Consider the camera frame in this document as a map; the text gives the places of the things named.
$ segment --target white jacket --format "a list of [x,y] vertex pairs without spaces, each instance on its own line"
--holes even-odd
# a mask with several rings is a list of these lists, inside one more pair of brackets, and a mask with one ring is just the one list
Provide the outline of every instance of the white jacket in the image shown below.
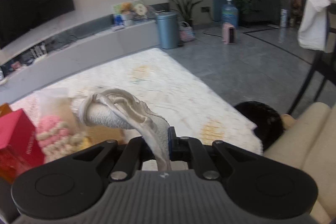
[[326,50],[327,7],[336,0],[307,0],[299,28],[298,40],[303,48],[330,52]]

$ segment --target red gift box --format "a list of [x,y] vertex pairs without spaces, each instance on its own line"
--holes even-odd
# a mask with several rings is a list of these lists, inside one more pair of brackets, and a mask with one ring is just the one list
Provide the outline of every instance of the red gift box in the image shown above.
[[22,109],[0,117],[0,175],[10,182],[44,162],[35,131]]

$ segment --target electrical outlet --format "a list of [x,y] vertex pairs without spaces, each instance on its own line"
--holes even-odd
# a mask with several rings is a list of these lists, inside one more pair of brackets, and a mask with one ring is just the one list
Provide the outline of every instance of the electrical outlet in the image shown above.
[[201,12],[202,13],[209,13],[210,12],[210,7],[209,6],[201,7]]

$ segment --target beige sofa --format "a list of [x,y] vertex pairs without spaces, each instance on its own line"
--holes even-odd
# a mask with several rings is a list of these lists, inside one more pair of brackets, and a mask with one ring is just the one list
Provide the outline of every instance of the beige sofa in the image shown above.
[[264,155],[311,175],[319,189],[311,215],[320,224],[336,218],[336,105],[311,105]]

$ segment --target television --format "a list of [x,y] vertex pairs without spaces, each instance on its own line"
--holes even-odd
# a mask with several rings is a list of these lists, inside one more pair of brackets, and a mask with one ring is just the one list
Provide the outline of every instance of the television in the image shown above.
[[73,0],[0,0],[0,48],[74,9]]

